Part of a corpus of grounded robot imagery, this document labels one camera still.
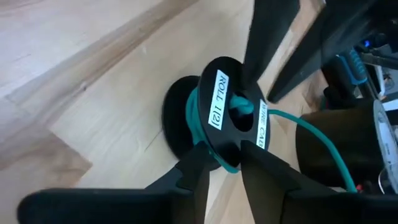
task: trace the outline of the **black cylinder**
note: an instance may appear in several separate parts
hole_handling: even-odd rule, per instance
[[[384,167],[379,123],[391,125],[379,101],[369,101],[348,110],[328,110],[305,114],[302,119],[322,131],[336,146],[355,184],[377,181]],[[297,159],[301,172],[322,184],[345,187],[328,148],[301,126],[296,129]]]

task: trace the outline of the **spool center hole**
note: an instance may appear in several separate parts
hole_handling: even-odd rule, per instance
[[[240,96],[248,100],[248,98],[241,93],[240,91],[237,91],[234,93],[236,96]],[[253,122],[254,122],[254,115],[253,113],[249,114],[242,114],[241,110],[239,108],[230,108],[228,107],[228,113],[229,117],[231,118],[233,124],[235,125],[235,128],[237,128],[240,131],[247,132],[250,131],[251,128],[253,127]]]

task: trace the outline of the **wire spool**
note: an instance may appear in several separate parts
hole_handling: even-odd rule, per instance
[[[266,110],[263,94],[257,84],[249,90],[240,89],[242,74],[241,62],[219,57],[206,66],[201,77],[183,77],[170,87],[164,100],[162,124],[166,141],[177,158],[181,159],[194,147],[185,113],[188,97],[195,88],[198,121],[205,136],[203,140],[215,158],[209,161],[211,169],[219,168],[221,162],[229,172],[239,171],[242,140],[268,150],[269,115],[265,112],[261,117],[264,107]],[[250,101],[253,113],[237,116],[235,109],[229,109],[233,96]]]
[[[377,182],[383,167],[398,162],[394,133],[377,100],[347,110],[305,114],[302,119],[334,142],[355,184],[367,180]],[[303,174],[328,186],[344,187],[345,183],[325,145],[300,126],[296,130],[296,149]]]

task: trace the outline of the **green cable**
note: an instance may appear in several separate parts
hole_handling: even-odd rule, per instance
[[[185,107],[185,119],[187,121],[187,125],[192,134],[193,144],[196,145],[200,141],[204,141],[208,145],[209,153],[220,163],[222,167],[224,167],[230,173],[237,173],[239,170],[235,167],[230,166],[227,162],[224,161],[214,149],[210,146],[206,138],[206,134],[201,126],[200,118],[199,118],[199,110],[198,110],[198,90],[195,88],[187,100],[187,105]],[[229,101],[229,109],[237,109],[240,116],[245,114],[251,114],[254,111],[254,105],[247,99],[241,96],[233,95],[231,100]],[[268,110],[268,113],[281,116],[283,118],[289,119],[293,122],[296,122],[298,125],[303,128],[309,130],[313,133],[317,138],[319,138],[329,149],[332,158],[336,161],[337,167],[343,176],[344,182],[347,187],[347,191],[349,192],[357,192],[353,179],[349,174],[348,168],[341,158],[337,148],[332,143],[330,139],[328,139],[319,129],[311,125],[310,123],[304,121],[301,118],[288,114],[286,112],[280,110]]]

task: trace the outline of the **wooden floor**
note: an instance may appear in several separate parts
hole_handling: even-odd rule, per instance
[[[266,94],[323,4],[301,10],[259,80]],[[215,57],[243,61],[253,0],[0,2],[0,217],[49,187],[143,188],[177,162],[160,108],[169,86]],[[311,76],[278,105],[300,115]],[[295,124],[271,117],[270,152],[298,169]],[[240,174],[211,173],[206,223],[252,223]]]

